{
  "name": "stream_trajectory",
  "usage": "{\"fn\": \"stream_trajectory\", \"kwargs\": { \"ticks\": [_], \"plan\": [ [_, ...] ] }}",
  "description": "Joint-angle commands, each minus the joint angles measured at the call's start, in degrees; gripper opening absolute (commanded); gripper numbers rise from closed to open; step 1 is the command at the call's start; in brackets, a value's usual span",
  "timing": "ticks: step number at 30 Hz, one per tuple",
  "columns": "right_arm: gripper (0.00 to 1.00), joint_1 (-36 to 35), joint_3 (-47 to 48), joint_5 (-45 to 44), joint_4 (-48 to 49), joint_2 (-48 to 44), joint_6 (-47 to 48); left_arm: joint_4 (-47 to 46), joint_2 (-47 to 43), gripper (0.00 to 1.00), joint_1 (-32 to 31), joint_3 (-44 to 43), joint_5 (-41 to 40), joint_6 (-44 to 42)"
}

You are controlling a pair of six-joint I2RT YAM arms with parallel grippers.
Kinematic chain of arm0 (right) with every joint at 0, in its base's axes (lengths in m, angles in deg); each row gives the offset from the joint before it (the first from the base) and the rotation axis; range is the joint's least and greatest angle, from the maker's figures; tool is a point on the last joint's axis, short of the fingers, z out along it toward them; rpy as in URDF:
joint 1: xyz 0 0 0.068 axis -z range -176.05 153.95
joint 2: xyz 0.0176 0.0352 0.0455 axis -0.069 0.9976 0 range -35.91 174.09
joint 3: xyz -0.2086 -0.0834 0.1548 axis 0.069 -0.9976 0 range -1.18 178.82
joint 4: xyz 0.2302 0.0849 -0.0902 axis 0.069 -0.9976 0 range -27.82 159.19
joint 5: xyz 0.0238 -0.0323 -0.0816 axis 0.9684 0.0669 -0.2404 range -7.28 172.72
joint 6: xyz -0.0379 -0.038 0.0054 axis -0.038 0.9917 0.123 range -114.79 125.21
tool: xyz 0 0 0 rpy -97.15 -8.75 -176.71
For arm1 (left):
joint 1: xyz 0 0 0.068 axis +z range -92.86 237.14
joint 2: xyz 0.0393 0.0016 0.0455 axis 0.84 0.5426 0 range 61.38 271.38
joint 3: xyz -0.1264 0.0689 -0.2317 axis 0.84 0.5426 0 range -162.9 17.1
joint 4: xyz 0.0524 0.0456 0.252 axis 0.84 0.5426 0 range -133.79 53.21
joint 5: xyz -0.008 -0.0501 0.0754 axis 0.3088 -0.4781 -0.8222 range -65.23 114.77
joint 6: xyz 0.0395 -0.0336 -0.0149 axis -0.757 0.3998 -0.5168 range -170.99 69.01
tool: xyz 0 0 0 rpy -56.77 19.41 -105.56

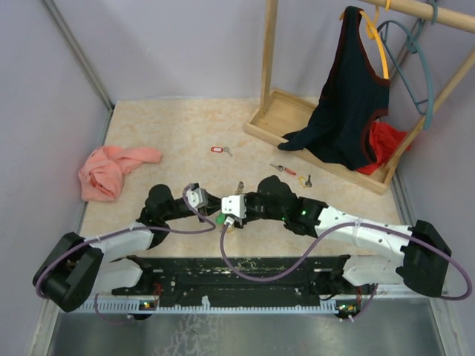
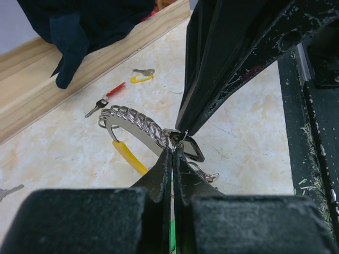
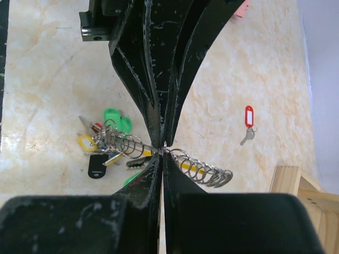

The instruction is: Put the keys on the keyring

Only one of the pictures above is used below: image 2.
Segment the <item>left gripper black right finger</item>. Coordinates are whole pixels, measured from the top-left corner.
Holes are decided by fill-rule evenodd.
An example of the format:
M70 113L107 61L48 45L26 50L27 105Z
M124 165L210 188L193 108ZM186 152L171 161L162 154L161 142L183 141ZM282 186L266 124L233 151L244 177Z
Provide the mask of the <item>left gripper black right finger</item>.
M338 253L306 196L225 195L173 153L177 253Z

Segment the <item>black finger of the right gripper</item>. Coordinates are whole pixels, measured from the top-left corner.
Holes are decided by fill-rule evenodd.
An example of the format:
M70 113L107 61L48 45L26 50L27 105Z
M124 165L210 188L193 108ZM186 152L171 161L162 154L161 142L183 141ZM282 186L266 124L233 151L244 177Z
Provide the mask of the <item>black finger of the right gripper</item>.
M198 1L187 27L179 131L198 131L238 65L290 1Z
M218 97L211 104L211 108L207 110L210 117L234 92L271 63L304 39L338 19L338 1L290 2L291 4L269 26L245 60L238 65L235 74L223 86ZM197 132L188 131L188 134L195 135Z

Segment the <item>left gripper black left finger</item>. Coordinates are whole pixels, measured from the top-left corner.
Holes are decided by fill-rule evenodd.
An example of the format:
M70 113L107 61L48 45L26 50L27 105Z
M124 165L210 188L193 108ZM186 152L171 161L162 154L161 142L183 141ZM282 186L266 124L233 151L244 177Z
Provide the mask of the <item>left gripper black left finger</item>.
M169 253L171 171L166 148L129 188L34 191L1 253Z

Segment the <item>large keyring with coloured tags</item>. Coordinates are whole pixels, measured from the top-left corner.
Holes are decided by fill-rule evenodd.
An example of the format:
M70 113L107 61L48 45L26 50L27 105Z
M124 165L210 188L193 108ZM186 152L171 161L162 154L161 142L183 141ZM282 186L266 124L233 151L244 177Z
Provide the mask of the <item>large keyring with coloured tags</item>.
M126 144L119 140L114 134L114 130L122 128L141 141L155 155L160 156L165 148L181 148L179 146L172 148L169 138L153 119L126 106L112 105L110 108L104 108L99 116L99 126L106 129L112 138L112 144L124 160L140 175L145 175L148 169L136 158ZM197 161L189 159L189 164L195 168L195 171L203 177L208 183L218 180L220 175L207 174L197 164Z

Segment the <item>key with black fob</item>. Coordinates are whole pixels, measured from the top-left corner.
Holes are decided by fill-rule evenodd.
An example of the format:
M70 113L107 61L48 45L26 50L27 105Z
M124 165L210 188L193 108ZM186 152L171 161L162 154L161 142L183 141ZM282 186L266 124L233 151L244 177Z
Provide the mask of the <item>key with black fob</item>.
M180 132L173 129L164 129L164 134L169 138L172 148L177 146L183 149L184 155L194 161L204 162L205 157L197 142L188 135L188 132Z

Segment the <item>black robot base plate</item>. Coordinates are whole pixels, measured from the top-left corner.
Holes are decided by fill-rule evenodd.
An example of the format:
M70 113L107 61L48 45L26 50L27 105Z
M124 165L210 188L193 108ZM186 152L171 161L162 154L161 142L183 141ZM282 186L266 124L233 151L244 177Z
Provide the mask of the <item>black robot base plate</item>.
M278 60L295 195L310 197L338 238L338 89L319 89L303 44Z

